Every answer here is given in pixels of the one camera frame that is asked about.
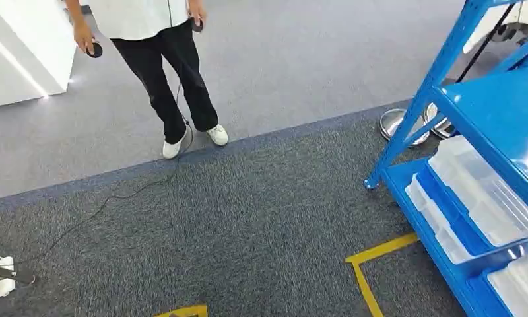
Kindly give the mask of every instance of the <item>person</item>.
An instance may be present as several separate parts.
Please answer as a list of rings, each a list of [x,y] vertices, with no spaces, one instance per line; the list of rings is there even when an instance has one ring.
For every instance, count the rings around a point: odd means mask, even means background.
[[[94,37],[79,0],[65,2],[75,42],[83,52],[94,53]],[[218,122],[199,71],[193,39],[191,19],[199,26],[207,18],[202,0],[89,0],[89,6],[99,30],[142,82],[151,106],[163,121],[163,157],[172,159],[179,153],[187,129],[163,72],[162,57],[182,82],[195,128],[207,132],[215,144],[227,144],[227,132]]]

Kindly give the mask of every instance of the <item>shoe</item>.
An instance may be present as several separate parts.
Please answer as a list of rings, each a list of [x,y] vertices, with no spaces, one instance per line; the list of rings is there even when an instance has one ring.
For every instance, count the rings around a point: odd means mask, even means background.
[[[206,133],[208,133],[213,143],[220,147],[229,142],[229,136],[227,136],[227,132],[225,132],[225,129],[220,124],[206,131]]]
[[[167,143],[166,141],[163,142],[163,157],[165,159],[172,159],[178,155],[180,152],[180,145],[182,144],[182,140],[186,137],[186,133],[188,132],[188,129],[184,132],[184,135],[178,140],[177,143]]]

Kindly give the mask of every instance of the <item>blue shelf post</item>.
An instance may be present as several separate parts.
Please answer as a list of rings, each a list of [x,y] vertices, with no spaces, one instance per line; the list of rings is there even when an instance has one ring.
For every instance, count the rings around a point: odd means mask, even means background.
[[[381,172],[392,163],[398,154],[406,149],[406,144],[415,141],[406,140],[406,136],[410,133],[414,123],[430,101],[430,97],[433,94],[433,88],[442,84],[445,75],[454,64],[462,47],[466,44],[466,41],[470,38],[487,10],[496,5],[507,5],[518,1],[519,0],[467,0],[465,2],[460,17],[447,37],[445,44],[439,51],[435,62],[433,62],[433,65],[423,80],[418,92],[412,99],[400,126],[383,150],[373,172],[368,179],[364,180],[367,188],[376,188],[379,184]],[[430,126],[433,126],[435,123],[436,122],[432,120],[429,124]]]

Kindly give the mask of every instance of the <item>floor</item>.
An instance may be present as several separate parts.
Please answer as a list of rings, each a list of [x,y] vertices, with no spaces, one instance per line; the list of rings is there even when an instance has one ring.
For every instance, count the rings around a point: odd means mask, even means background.
[[[203,74],[221,123],[243,139],[410,98],[463,0],[206,3]],[[162,126],[141,84],[96,35],[103,57],[77,53],[66,94],[0,107],[0,197],[160,157]],[[472,75],[511,45],[491,44]],[[192,149],[208,145],[197,133]]]
[[[371,316],[345,258],[413,231],[385,188],[361,183],[386,109],[0,199],[0,255],[50,250],[18,265],[39,280],[0,299],[0,316]],[[361,270],[384,316],[464,317],[419,242]]]

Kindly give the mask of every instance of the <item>dark gray carpet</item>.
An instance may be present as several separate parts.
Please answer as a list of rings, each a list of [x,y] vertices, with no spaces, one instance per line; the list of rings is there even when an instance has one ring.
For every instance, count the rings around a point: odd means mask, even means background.
[[[361,265],[385,316],[466,317],[428,257],[418,242]]]
[[[210,316],[370,316],[344,259],[412,231],[384,188],[361,183],[385,141],[373,119],[298,129],[239,151],[189,153],[171,182],[109,202],[44,261],[24,265],[41,279],[0,299],[0,316],[152,316],[198,303]],[[432,140],[404,157],[433,148]],[[45,250],[110,193],[172,170],[157,164],[164,168],[1,210],[0,255]],[[400,257],[380,260],[381,276],[377,261],[366,264],[386,316],[419,316],[401,296],[462,316],[429,257],[413,256],[405,295],[397,283],[376,283],[392,267],[403,271]]]

